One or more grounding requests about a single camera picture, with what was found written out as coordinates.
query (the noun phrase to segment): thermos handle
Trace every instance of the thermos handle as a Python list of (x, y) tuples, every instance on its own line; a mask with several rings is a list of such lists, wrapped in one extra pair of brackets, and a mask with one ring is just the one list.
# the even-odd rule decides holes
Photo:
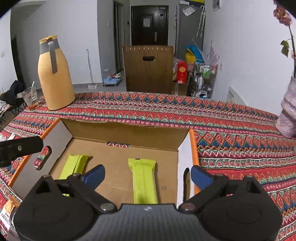
[(52, 64), (52, 73), (55, 74), (57, 72), (57, 57), (55, 54), (54, 41), (52, 39), (48, 42), (48, 46), (49, 46), (50, 62)]

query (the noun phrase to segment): flower stem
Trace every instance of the flower stem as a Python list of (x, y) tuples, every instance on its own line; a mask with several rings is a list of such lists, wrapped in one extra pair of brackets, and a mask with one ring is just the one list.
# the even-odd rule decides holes
[(294, 78), (296, 78), (296, 58), (295, 58), (295, 43), (294, 43), (294, 38), (293, 38), (293, 34), (292, 34), (292, 30), (291, 30), (291, 26), (289, 25), (289, 30), (290, 30), (290, 34), (291, 34), (291, 39), (292, 39), (292, 46), (293, 46), (293, 51), (294, 51)]

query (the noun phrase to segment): front door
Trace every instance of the front door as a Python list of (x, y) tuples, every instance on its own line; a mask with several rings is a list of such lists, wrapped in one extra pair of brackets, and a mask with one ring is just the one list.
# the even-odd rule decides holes
[(168, 6), (132, 6), (132, 45), (168, 45)]

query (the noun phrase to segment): gray refrigerator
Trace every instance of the gray refrigerator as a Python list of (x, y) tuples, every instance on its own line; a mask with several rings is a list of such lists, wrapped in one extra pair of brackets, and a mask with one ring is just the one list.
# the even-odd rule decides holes
[(187, 45), (192, 45), (194, 42), (197, 44), (199, 49), (202, 50), (204, 31), (202, 32), (202, 36), (200, 37), (199, 32), (198, 36), (196, 36), (198, 31), (198, 25), (200, 23), (200, 16), (202, 13), (202, 8), (195, 6), (196, 11), (186, 16), (183, 13), (183, 10), (187, 8), (188, 5), (178, 3), (177, 6), (177, 31), (176, 31), (176, 49), (175, 49), (175, 57), (178, 59), (185, 60), (185, 54), (187, 49), (185, 48)]

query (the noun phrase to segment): table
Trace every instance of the table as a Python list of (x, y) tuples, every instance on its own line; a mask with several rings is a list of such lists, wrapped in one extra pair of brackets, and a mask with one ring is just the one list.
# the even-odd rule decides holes
[[(277, 240), (295, 240), (296, 138), (286, 139), (277, 131), (276, 115), (214, 100), (136, 92), (80, 93), (57, 111), (49, 111), (43, 98), (39, 103), (2, 133), (8, 137), (14, 132), (17, 138), (42, 135), (59, 117), (194, 129), (201, 166), (231, 179), (254, 175), (283, 214)], [(13, 195), (7, 184), (21, 163), (19, 158), (0, 170), (0, 208)]]

